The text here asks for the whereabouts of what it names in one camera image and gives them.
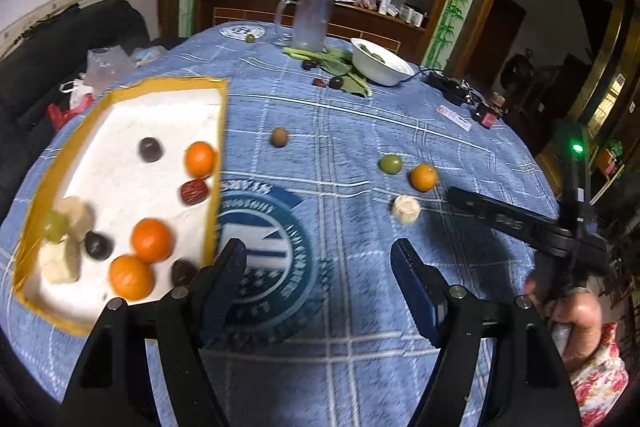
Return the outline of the right hand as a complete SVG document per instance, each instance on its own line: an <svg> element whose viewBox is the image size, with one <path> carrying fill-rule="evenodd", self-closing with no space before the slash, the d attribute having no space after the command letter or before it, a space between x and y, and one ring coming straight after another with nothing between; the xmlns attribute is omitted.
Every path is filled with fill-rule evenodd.
<svg viewBox="0 0 640 427"><path fill-rule="evenodd" d="M530 272L524 294L532 300L539 314L552 322L572 325L562 360L568 373L580 369L598 349L602 334L602 310L598 298L590 291L578 291L558 300L554 306L544 306L538 298L537 280Z"/></svg>

